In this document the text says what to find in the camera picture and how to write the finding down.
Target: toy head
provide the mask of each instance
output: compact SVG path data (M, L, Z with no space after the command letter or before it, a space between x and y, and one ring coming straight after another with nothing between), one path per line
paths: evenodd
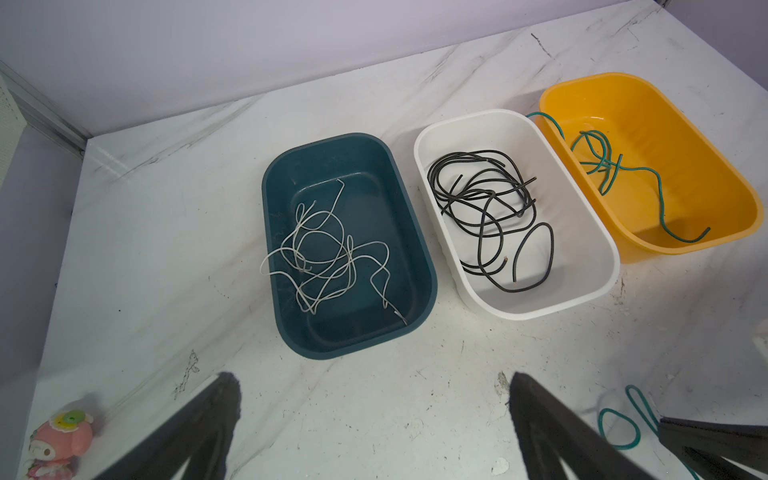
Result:
M91 447L91 422L89 415L78 410L55 415L32 434L29 452L47 462L79 457Z

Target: white wall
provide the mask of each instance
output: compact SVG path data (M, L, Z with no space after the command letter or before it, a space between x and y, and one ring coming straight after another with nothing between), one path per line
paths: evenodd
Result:
M667 10L768 89L768 0L672 0Z
M0 61L98 134L621 0L0 0Z
M27 127L0 187L0 478L13 478L82 162Z

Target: toy face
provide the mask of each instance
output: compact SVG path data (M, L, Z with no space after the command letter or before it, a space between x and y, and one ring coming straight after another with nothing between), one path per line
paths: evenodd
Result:
M53 460L56 458L56 449L49 443L42 440L32 440L29 442L29 453L32 458L37 460Z

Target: white plastic bin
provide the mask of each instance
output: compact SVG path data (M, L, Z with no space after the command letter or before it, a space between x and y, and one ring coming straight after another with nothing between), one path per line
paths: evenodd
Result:
M442 216L427 180L429 166L443 155L456 151L498 150L515 161L536 199L536 223L547 222L554 231L554 260L547 280L520 293L499 290L483 276L468 275L460 260L477 261L477 238L461 231L453 219ZM509 110L488 110L430 125L413 148L422 176L424 194L445 258L464 303L474 312L510 320L525 320L588 302L606 293L619 274L619 253L611 235L579 190L544 135L525 116ZM441 178L450 185L459 174L479 171L478 164L452 165ZM505 236L500 258L509 263L526 232ZM495 250L495 243L488 250ZM536 230L525 244L518 262L518 285L541 278L549 260L547 229ZM512 287L511 265L494 276Z

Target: plastic bin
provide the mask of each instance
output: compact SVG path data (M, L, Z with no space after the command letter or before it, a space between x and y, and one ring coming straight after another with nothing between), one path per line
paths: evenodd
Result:
M440 214L429 186L429 166L442 155L484 149L509 155L525 179L537 177L528 189L536 199L536 221L548 222L554 230L554 261L549 278L532 290L506 293L486 278L468 275L462 269L460 260L476 262L477 239ZM526 117L514 111L489 110L441 121L419 135L413 154L427 211L458 293L471 310L504 319L531 319L592 300L616 282L616 245L544 136ZM474 173L477 168L470 164L466 173ZM510 260L524 235L521 232L505 237L503 254ZM519 280L541 278L548 262L549 241L545 229L531 235L518 265ZM511 284L511 268L494 278L504 285Z
M347 134L303 145L281 154L266 169L262 182L266 247L271 252L296 226L296 206L317 201L317 210L333 204L337 178L346 184L334 213L355 245L379 240L389 246L386 289L408 324L384 309L369 278L377 266L356 263L355 286L338 298L322 302L317 313L304 313L295 289L281 275L272 275L275 320L280 335L296 353L329 359L405 335L424 322L437 295L435 266L421 228L387 146L368 134ZM338 246L317 241L318 255L333 258ZM280 255L270 258L270 270L290 272ZM301 280L295 270L294 279Z
M611 232L623 263L660 254L677 255L737 240L757 231L763 205L755 190L690 121L642 78L607 73L566 81L541 96L541 111L562 126L535 119L563 164ZM604 132L614 159L626 167L651 167L664 185L665 220L684 243L659 222L657 180L650 172L621 171L607 195L598 192L602 174L586 175L580 161L594 161L585 142L570 146L579 131Z

